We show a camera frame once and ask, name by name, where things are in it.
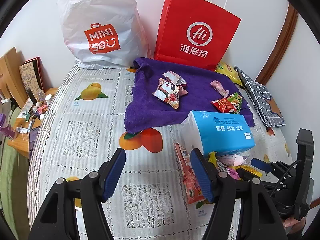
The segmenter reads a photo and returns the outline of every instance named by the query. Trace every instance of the mattress cover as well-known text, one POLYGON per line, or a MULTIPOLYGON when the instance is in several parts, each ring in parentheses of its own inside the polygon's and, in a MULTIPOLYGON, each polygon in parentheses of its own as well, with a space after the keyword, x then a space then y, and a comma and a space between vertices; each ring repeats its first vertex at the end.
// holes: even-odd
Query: mattress cover
MULTIPOLYGON (((30 227, 57 178, 83 178, 110 160, 119 147, 125 133, 125 109, 132 101, 134 75, 125 68, 86 70, 75 65, 65 77, 42 122, 30 160, 30 227), (90 86, 100 90, 86 90, 90 86)), ((250 156, 247 163, 254 157, 292 163, 280 128, 266 131, 250 100, 246 100, 256 124, 250 128, 256 146, 242 153, 250 156)), ((177 142, 184 145, 181 125, 155 129, 161 134, 162 150, 154 153, 144 146, 126 150, 126 164, 114 195, 102 205, 111 233, 114 239, 201 239, 214 205, 186 204, 173 148, 177 142)), ((261 179, 277 181, 265 173, 261 179)), ((229 239, 236 236, 240 204, 236 200, 229 239)), ((80 208, 76 215, 80 238, 87 239, 80 208)))

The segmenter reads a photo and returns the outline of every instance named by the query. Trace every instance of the blue tissue package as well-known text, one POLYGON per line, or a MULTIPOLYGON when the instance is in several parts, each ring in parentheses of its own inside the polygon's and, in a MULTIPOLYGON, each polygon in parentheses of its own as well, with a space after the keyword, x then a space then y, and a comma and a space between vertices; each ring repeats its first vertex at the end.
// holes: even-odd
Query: blue tissue package
POLYGON ((181 128, 187 152, 198 148, 204 157, 213 151, 219 157, 245 152, 255 146, 241 114, 191 111, 181 128))

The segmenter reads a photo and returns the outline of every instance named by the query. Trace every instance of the wooden desk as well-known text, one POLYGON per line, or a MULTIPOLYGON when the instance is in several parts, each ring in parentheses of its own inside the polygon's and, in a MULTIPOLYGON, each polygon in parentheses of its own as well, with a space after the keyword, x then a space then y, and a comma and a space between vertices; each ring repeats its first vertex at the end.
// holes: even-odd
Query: wooden desk
MULTIPOLYGON (((57 93, 58 88, 50 88, 48 89, 45 94, 52 94, 54 96, 57 93)), ((24 128, 28 128, 29 122, 26 122, 24 118, 17 118, 16 122, 14 123, 13 128, 16 129, 20 127, 20 125, 24 128)), ((32 127, 38 127, 41 125, 39 119, 36 119, 32 127)), ((20 154, 29 158, 29 133, 23 134, 24 140, 22 137, 22 133, 18 133, 17 137, 14 140, 8 140, 8 145, 15 148, 20 154)))

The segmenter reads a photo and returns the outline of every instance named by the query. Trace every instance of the screw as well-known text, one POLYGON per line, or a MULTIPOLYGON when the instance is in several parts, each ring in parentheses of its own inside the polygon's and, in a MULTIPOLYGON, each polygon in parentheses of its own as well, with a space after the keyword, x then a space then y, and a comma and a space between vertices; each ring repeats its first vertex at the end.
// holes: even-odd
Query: screw
POLYGON ((63 178, 58 178, 57 180, 56 180, 56 183, 59 185, 59 184, 61 184, 61 183, 63 183, 64 182, 64 179, 63 178))
POLYGON ((92 179, 97 177, 97 176, 98 176, 98 173, 96 171, 90 172, 90 174, 89 174, 89 177, 92 178, 92 179))
POLYGON ((253 179, 252 179, 252 182, 253 182, 254 184, 260 184, 260 179, 258 179, 258 178, 253 178, 253 179))
POLYGON ((226 178, 228 176, 224 171, 220 171, 218 175, 220 178, 226 178))

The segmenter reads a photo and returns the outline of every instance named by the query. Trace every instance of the yellow snack bag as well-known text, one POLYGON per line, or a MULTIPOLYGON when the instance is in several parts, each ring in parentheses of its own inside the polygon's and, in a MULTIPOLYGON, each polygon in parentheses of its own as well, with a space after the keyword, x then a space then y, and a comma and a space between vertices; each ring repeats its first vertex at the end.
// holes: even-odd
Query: yellow snack bag
POLYGON ((213 163, 213 165, 216 167, 216 168, 218 168, 218 166, 217 166, 217 160, 216 160, 216 152, 210 152, 209 153, 210 154, 210 156, 209 156, 209 163, 213 163))
POLYGON ((224 62, 220 62, 220 63, 218 63, 217 68, 216 68, 215 71, 217 73, 226 75, 228 78, 231 79, 231 81, 233 83, 242 86, 242 82, 241 82, 241 79, 239 78, 238 73, 230 65, 228 65, 228 64, 226 64, 224 62))

